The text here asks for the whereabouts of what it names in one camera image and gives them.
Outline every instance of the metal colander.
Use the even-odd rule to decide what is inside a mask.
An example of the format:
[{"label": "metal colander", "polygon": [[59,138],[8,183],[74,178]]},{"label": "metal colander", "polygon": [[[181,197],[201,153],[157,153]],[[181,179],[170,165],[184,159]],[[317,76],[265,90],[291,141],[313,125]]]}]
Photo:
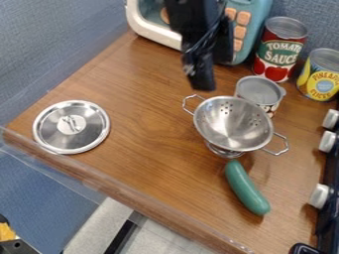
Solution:
[{"label": "metal colander", "polygon": [[[186,108],[186,101],[194,97],[203,102],[193,113]],[[263,150],[276,156],[288,151],[286,137],[274,133],[271,118],[252,102],[231,96],[205,100],[194,94],[183,100],[182,108],[193,115],[195,128],[205,139],[207,147],[219,156],[236,158],[244,152],[262,149],[274,134],[283,138],[285,148],[277,153]]]}]

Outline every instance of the green cucumber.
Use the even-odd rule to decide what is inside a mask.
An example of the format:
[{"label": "green cucumber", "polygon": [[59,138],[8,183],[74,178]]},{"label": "green cucumber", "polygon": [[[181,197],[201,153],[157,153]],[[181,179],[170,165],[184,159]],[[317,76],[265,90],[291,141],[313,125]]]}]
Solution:
[{"label": "green cucumber", "polygon": [[256,189],[238,161],[233,160],[226,165],[225,176],[236,196],[253,213],[264,215],[271,210],[270,203]]}]

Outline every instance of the gray fabric wall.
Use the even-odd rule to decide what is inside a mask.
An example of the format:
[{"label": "gray fabric wall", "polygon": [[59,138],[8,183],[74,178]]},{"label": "gray fabric wall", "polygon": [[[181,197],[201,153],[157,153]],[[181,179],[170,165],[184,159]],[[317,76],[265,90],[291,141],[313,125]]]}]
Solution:
[{"label": "gray fabric wall", "polygon": [[307,58],[316,48],[339,51],[338,0],[274,0],[271,16],[289,16],[304,23],[309,31],[302,52]]},{"label": "gray fabric wall", "polygon": [[0,1],[0,124],[126,31],[123,0]]},{"label": "gray fabric wall", "polygon": [[[123,0],[1,0],[0,125],[126,30]],[[104,196],[5,148],[0,137],[0,213],[42,253],[59,253]]]}]

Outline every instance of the stove knob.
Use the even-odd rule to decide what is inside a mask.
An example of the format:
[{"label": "stove knob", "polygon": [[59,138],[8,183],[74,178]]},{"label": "stove knob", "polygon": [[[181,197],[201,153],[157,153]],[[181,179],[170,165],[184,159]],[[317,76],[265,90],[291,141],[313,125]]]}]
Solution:
[{"label": "stove knob", "polygon": [[325,205],[328,195],[329,186],[317,184],[308,203],[315,208],[321,209]]},{"label": "stove knob", "polygon": [[319,150],[325,153],[329,153],[334,147],[337,135],[330,131],[325,131],[322,135]]},{"label": "stove knob", "polygon": [[324,118],[324,121],[322,122],[322,126],[326,129],[331,130],[334,128],[338,120],[339,120],[339,111],[330,109],[328,110]]}]

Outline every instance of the tin can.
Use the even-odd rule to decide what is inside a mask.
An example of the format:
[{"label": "tin can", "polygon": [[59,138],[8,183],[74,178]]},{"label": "tin can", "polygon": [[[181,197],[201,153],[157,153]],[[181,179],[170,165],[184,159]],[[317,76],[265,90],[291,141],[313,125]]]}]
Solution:
[{"label": "tin can", "polygon": [[275,82],[287,81],[306,41],[307,29],[289,17],[273,17],[265,24],[253,72]]},{"label": "tin can", "polygon": [[286,90],[267,78],[249,75],[237,82],[234,96],[256,103],[272,118],[286,96]]},{"label": "tin can", "polygon": [[334,98],[339,90],[339,52],[330,49],[312,51],[296,87],[302,94],[317,101]]}]

